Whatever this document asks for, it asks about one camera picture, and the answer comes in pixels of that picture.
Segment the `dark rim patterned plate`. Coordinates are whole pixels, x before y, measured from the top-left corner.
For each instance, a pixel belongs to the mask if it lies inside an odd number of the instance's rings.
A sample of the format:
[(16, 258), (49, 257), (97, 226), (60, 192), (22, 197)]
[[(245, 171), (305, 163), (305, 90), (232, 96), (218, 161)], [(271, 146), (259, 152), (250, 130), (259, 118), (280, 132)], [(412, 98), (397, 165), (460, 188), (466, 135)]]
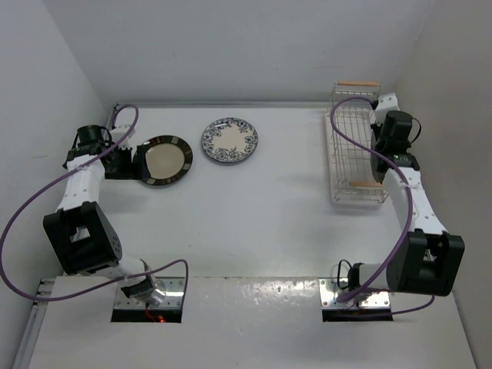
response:
[(182, 138), (159, 135), (142, 145), (147, 145), (146, 162), (148, 178), (141, 180), (150, 186), (168, 186), (180, 181), (191, 169), (193, 151)]

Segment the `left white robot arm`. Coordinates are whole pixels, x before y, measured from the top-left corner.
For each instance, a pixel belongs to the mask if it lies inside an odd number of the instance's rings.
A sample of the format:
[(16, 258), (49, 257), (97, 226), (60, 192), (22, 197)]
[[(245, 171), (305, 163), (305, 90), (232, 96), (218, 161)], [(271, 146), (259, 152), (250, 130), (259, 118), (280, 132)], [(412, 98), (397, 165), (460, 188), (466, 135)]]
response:
[(43, 219), (43, 228), (68, 275), (100, 276), (116, 280), (127, 298), (158, 306), (165, 290), (149, 275), (142, 259), (126, 255), (121, 241), (99, 206), (104, 179), (140, 180), (148, 171), (133, 162), (131, 149), (116, 148), (99, 157), (113, 140), (107, 128), (87, 125), (77, 130), (65, 167), (71, 172), (60, 205)]

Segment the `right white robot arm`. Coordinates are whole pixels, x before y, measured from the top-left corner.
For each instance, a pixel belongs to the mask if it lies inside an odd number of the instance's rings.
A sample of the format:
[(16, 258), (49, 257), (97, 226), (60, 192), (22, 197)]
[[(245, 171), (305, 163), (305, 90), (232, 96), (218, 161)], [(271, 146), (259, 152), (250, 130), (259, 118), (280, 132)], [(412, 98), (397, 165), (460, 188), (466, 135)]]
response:
[(443, 226), (422, 185), (420, 166), (408, 149), (412, 115), (388, 111), (371, 126), (368, 152), (374, 179), (387, 191), (401, 225), (397, 243), (381, 264), (354, 264), (347, 292), (337, 301), (382, 289), (445, 297), (454, 286), (464, 255), (464, 240)]

